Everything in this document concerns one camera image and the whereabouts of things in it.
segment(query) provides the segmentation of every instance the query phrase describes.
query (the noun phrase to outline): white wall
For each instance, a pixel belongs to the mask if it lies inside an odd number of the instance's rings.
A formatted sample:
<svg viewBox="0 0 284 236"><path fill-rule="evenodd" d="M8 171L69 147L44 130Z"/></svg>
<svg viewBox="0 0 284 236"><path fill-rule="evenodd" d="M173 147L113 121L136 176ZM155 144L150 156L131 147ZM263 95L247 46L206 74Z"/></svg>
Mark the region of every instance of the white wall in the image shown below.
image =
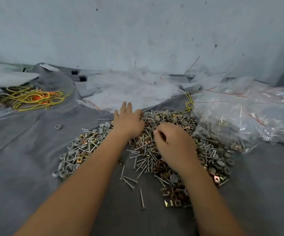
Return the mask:
<svg viewBox="0 0 284 236"><path fill-rule="evenodd" d="M284 0L0 0L3 62L183 74L198 56L191 70L275 83Z"/></svg>

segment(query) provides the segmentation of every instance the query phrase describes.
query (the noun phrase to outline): gray tarp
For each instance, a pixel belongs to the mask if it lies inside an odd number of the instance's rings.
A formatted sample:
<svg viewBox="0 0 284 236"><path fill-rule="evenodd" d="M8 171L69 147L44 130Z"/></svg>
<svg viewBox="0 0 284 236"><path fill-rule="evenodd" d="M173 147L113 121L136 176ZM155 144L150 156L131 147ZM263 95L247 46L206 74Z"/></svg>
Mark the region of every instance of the gray tarp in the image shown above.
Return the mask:
<svg viewBox="0 0 284 236"><path fill-rule="evenodd" d="M36 65L33 71L40 78L32 83L46 91L72 90L69 69L60 69L65 72L49 72ZM0 119L0 235L14 233L60 185L51 173L81 128L93 129L98 118L112 118L108 112L80 106L75 99L80 99L77 91L47 111ZM182 110L185 101L185 96L177 96L152 109ZM59 131L54 128L57 124L63 126ZM136 176L127 152L121 157L126 161L125 174ZM284 146L261 143L251 154L233 159L232 178L220 191L235 216L250 235L284 235ZM116 166L91 235L195 234L191 209L165 208L161 184L151 174L139 179L146 206L141 212L139 191L132 192L119 181L121 170Z"/></svg>

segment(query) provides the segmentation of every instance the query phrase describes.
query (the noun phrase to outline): person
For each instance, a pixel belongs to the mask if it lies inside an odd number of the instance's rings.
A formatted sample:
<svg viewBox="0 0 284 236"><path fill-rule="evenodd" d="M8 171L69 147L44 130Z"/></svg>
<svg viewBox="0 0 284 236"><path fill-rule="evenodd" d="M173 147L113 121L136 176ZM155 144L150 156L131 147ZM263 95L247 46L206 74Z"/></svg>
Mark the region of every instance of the person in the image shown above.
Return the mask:
<svg viewBox="0 0 284 236"><path fill-rule="evenodd" d="M124 102L120 113L117 110L114 113L114 128L91 157L14 235L88 236L121 151L129 140L144 130L141 115L142 110L133 113L131 103ZM199 163L193 139L171 123L160 124L154 131L154 139L164 161L180 175L187 188L200 235L245 235L211 177ZM77 198L77 203L72 204L72 198Z"/></svg>

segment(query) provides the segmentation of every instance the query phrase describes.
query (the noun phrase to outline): yellow cord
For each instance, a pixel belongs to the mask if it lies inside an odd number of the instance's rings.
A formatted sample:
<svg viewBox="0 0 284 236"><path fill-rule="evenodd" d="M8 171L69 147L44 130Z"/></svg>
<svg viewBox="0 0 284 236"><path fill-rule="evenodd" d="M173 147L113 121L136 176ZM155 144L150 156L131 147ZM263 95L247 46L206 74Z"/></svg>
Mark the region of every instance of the yellow cord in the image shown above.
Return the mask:
<svg viewBox="0 0 284 236"><path fill-rule="evenodd" d="M189 101L186 102L186 108L185 110L181 111L180 113L186 113L186 112L190 112L192 107L190 106L190 104L194 104L191 95L189 94L189 92L185 93L185 95L187 96L187 98L189 99Z"/></svg>
<svg viewBox="0 0 284 236"><path fill-rule="evenodd" d="M39 108L49 109L50 106L62 103L73 91L64 96L64 89L45 92L37 87L14 86L11 89L10 87L6 88L6 90L12 94L7 94L1 102L10 104L13 109L20 112Z"/></svg>

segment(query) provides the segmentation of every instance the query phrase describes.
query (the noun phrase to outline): pile of screws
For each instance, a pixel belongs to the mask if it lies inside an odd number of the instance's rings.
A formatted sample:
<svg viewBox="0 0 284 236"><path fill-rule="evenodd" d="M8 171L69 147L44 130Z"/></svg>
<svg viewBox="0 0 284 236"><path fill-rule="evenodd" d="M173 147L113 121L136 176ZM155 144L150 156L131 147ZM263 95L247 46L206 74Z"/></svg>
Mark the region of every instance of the pile of screws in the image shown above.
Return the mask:
<svg viewBox="0 0 284 236"><path fill-rule="evenodd" d="M166 207L191 207L191 202L187 190L179 177L167 163L164 162L158 152L154 141L153 131L162 122L170 122L179 125L195 140L197 145L198 160L201 165L208 171L213 178L215 185L218 187L229 181L230 169L234 166L234 161L230 158L233 153L228 146L220 143L215 137L203 137L202 135L194 135L197 121L194 117L179 112L167 111L151 111L143 114L145 123L144 131L138 138L134 138L129 142L134 150L127 150L133 154L130 159L134 159L133 169L136 173L140 171L136 179L124 176L125 165L123 166L120 180L123 180L132 190L137 184L142 173L152 173L163 185L161 189ZM111 131L113 121L100 124L99 129L89 131L82 129L85 134L77 137L68 146L68 153L62 154L59 158L61 163L58 170L53 172L54 177L67 178L85 161L91 153L105 139L106 135ZM140 189L142 210L145 209L142 191Z"/></svg>

